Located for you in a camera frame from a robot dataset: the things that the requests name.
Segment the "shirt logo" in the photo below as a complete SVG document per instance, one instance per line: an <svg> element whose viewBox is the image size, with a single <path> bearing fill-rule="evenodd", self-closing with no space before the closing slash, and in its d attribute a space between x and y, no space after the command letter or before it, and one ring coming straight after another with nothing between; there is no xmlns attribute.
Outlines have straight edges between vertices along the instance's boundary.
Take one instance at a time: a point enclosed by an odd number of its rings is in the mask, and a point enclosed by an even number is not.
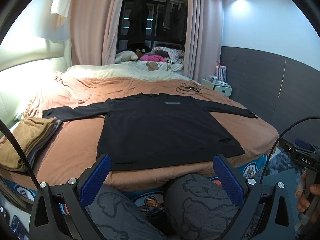
<svg viewBox="0 0 320 240"><path fill-rule="evenodd" d="M167 105L179 105L180 102L165 102Z"/></svg>

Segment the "cream leather headboard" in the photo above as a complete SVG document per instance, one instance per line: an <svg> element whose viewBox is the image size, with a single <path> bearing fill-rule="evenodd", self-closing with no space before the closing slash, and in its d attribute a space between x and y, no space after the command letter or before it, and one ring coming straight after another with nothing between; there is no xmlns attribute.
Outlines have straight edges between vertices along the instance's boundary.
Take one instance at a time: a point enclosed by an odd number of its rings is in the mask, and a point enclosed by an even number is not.
<svg viewBox="0 0 320 240"><path fill-rule="evenodd" d="M0 119L8 126L55 71L71 67L71 40L30 38L0 46Z"/></svg>

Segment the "dark gray wall panel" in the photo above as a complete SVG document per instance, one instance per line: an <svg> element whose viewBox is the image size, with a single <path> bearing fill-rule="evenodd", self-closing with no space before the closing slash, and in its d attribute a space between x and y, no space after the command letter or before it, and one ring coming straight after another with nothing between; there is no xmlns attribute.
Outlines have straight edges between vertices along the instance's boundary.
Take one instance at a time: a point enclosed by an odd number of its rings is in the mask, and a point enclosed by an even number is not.
<svg viewBox="0 0 320 240"><path fill-rule="evenodd" d="M238 102L270 122L278 100L285 57L249 49Z"/></svg>
<svg viewBox="0 0 320 240"><path fill-rule="evenodd" d="M270 124L282 133L294 122L307 116L320 116L320 72L293 59L286 59L284 80ZM320 147L320 120L306 121L288 132L295 138Z"/></svg>
<svg viewBox="0 0 320 240"><path fill-rule="evenodd" d="M244 48L222 47L220 62L227 66L227 82L232 86L231 99L238 101L247 57Z"/></svg>

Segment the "silver screw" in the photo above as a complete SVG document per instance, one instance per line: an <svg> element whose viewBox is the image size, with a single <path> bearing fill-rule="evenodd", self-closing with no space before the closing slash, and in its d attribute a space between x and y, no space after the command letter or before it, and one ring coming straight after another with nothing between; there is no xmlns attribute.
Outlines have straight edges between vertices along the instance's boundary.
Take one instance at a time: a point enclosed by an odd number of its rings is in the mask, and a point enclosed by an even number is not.
<svg viewBox="0 0 320 240"><path fill-rule="evenodd" d="M68 180L68 183L69 183L70 185L75 184L76 182L77 182L77 179L75 179L75 178L72 178L72 179L69 179L69 180Z"/></svg>
<svg viewBox="0 0 320 240"><path fill-rule="evenodd" d="M256 184L256 181L254 179L248 179L248 183L250 185L254 185L254 184Z"/></svg>
<svg viewBox="0 0 320 240"><path fill-rule="evenodd" d="M278 187L279 188L284 188L284 184L282 182L278 182Z"/></svg>
<svg viewBox="0 0 320 240"><path fill-rule="evenodd" d="M47 184L45 182L40 183L40 188L44 188L45 186L47 186Z"/></svg>

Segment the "gray curtain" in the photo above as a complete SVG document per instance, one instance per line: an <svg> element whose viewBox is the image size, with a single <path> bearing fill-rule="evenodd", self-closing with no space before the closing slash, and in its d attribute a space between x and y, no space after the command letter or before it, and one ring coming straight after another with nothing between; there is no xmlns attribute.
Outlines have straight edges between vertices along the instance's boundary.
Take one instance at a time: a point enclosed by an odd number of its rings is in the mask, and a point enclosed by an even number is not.
<svg viewBox="0 0 320 240"><path fill-rule="evenodd" d="M222 0L188 0L184 75L200 82L214 74L222 42Z"/></svg>
<svg viewBox="0 0 320 240"><path fill-rule="evenodd" d="M73 0L72 65L114 64L122 0Z"/></svg>

